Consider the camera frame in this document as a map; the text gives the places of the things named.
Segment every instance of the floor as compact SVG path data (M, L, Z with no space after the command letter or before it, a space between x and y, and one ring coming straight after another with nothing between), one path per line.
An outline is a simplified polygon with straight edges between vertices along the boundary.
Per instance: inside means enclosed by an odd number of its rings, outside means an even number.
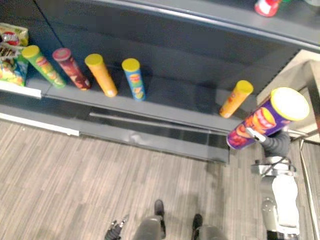
M320 147L304 153L319 213ZM195 213L229 240L263 240L260 178L250 172L261 157L252 145L224 166L0 121L0 239L102 240L112 220L130 214L122 231L130 240L161 198L168 240L190 239ZM312 240L298 143L290 157L300 173L301 239Z

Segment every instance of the purple pringles can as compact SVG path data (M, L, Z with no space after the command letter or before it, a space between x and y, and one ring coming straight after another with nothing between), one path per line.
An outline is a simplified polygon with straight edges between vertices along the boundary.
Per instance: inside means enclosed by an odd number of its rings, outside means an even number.
M233 149L242 149L255 142L246 132L252 128L264 135L271 135L292 121L306 118L310 107L303 95L289 87L272 90L263 103L226 137Z

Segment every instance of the yellow lid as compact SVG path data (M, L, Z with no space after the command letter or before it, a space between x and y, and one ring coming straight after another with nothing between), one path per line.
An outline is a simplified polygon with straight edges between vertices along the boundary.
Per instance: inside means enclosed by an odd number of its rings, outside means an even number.
M235 87L239 92L244 94L251 94L254 91L254 86L246 80L238 81Z
M290 87L278 87L272 90L270 101L276 112L290 121L302 120L310 111L305 97Z
M135 58L127 58L122 62L122 68L127 72L135 72L140 68L140 63Z
M36 45L30 45L30 46L27 46L25 47L23 50L22 50L22 56L25 57L26 59L28 58L32 58L34 57L35 55L37 55L38 53L40 52L40 49L38 46Z
M102 56L100 54L93 53L93 54L88 55L84 59L84 62L89 67L91 67L91 66L97 66L97 65L102 64L104 62L104 59L102 58Z

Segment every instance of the snack bag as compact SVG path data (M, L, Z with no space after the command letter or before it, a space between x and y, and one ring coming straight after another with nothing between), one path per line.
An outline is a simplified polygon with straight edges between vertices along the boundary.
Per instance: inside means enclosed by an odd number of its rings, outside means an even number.
M28 60L21 52L24 47L0 43L0 80L25 86Z
M13 46L28 46L28 29L0 22L0 42Z

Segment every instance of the blue pringles can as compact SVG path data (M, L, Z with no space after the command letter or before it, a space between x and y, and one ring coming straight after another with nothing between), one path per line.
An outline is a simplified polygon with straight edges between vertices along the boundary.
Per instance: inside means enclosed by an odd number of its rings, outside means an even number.
M136 101L146 99L146 91L140 72L140 63L135 58L127 58L122 62L126 79L130 85L132 96Z

